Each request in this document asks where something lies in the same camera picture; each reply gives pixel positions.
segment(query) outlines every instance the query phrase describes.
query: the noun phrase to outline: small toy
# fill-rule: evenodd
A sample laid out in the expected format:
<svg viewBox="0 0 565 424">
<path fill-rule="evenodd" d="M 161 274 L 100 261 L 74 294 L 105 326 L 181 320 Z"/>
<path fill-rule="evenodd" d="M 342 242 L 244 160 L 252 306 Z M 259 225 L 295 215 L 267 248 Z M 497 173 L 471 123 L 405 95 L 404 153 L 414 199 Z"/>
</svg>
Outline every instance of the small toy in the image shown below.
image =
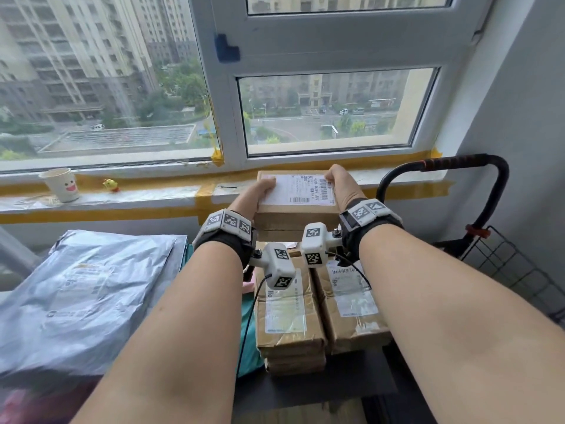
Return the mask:
<svg viewBox="0 0 565 424">
<path fill-rule="evenodd" d="M 117 186 L 117 181 L 114 181 L 111 178 L 104 180 L 104 182 L 102 184 L 110 192 L 119 192 L 120 191 L 120 188 Z"/>
</svg>

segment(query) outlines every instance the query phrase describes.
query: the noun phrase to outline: wire basket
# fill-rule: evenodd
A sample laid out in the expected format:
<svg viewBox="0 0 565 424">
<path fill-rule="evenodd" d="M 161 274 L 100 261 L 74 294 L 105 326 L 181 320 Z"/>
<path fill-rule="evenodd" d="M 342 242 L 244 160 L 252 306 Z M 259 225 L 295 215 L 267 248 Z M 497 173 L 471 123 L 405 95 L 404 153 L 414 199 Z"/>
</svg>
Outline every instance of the wire basket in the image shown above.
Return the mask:
<svg viewBox="0 0 565 424">
<path fill-rule="evenodd" d="M 508 287 L 565 329 L 565 291 L 493 226 L 461 260 Z"/>
</svg>

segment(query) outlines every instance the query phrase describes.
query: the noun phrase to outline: glass pane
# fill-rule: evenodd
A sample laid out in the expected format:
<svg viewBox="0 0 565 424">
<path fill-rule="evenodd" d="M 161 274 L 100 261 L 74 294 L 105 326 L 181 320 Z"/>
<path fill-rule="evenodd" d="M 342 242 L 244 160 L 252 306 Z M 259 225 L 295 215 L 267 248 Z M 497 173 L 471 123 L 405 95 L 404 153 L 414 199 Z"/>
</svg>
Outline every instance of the glass pane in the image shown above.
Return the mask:
<svg viewBox="0 0 565 424">
<path fill-rule="evenodd" d="M 433 68 L 240 79 L 247 152 L 410 143 Z"/>
<path fill-rule="evenodd" d="M 0 170 L 217 146 L 188 0 L 0 0 L 0 37 Z"/>
<path fill-rule="evenodd" d="M 441 7 L 450 0 L 247 0 L 249 14 Z"/>
</svg>

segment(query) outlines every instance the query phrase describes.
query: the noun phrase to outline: paper cup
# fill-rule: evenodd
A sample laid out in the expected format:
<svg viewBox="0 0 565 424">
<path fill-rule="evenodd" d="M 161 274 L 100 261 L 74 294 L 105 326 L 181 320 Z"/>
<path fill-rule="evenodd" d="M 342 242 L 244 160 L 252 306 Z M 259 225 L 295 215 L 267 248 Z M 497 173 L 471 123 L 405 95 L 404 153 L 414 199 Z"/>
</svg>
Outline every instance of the paper cup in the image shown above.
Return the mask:
<svg viewBox="0 0 565 424">
<path fill-rule="evenodd" d="M 73 171 L 70 168 L 56 168 L 39 174 L 47 187 L 61 202 L 74 201 L 80 196 Z"/>
</svg>

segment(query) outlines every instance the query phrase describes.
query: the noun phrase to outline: black cable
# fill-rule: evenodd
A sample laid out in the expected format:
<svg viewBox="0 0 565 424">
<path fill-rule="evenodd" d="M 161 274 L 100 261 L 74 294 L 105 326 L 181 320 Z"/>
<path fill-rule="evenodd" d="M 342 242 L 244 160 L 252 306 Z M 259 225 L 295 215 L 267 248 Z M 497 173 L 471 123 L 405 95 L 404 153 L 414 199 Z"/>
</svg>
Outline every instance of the black cable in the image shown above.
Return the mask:
<svg viewBox="0 0 565 424">
<path fill-rule="evenodd" d="M 330 255 L 330 256 L 334 256 L 334 257 L 339 257 L 340 259 L 342 259 L 345 263 L 349 263 L 350 266 L 353 266 L 355 268 L 355 270 L 357 272 L 359 272 L 361 274 L 361 276 L 363 277 L 363 279 L 365 280 L 365 282 L 367 283 L 367 285 L 369 286 L 369 290 L 373 290 L 373 288 L 371 287 L 371 283 L 369 282 L 369 280 L 367 279 L 367 277 L 365 276 L 365 274 L 359 269 L 357 268 L 357 266 L 355 266 L 353 263 L 351 263 L 351 261 L 347 260 L 345 257 L 343 257 L 340 254 L 337 253 L 332 253 L 331 251 L 326 251 L 326 254 Z"/>
<path fill-rule="evenodd" d="M 241 359 L 244 356 L 244 347 L 245 347 L 245 340 L 247 339 L 247 331 L 249 330 L 249 325 L 251 324 L 251 318 L 253 317 L 253 313 L 255 312 L 255 302 L 257 302 L 257 298 L 259 297 L 259 291 L 261 290 L 263 283 L 265 282 L 265 280 L 267 278 L 270 278 L 271 276 L 272 276 L 272 274 L 265 275 L 265 278 L 263 278 L 261 280 L 261 282 L 259 283 L 259 286 L 257 287 L 257 292 L 255 292 L 255 297 L 253 298 L 253 304 L 251 306 L 251 312 L 249 313 L 249 318 L 247 319 L 247 326 L 245 327 L 244 339 L 241 342 L 240 358 L 237 361 L 236 379 L 237 379 L 238 375 L 240 374 Z"/>
</svg>

